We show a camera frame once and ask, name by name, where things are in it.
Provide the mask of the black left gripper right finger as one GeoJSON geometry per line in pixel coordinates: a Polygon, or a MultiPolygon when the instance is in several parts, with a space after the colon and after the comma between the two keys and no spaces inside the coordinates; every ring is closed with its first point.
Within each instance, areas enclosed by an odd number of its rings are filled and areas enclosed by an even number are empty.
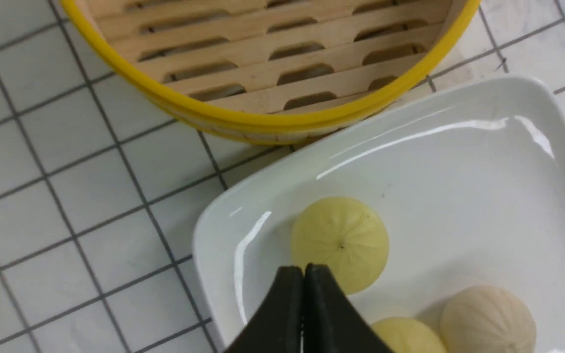
{"type": "Polygon", "coordinates": [[[391,353],[352,306],[325,264],[309,264],[304,280],[306,353],[391,353]]]}

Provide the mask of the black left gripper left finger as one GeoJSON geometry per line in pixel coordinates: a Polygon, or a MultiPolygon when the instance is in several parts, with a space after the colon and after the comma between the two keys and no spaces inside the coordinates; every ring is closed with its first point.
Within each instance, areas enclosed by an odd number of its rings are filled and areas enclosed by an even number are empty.
{"type": "Polygon", "coordinates": [[[300,352],[303,293],[300,268],[279,267],[264,301],[226,352],[300,352]]]}

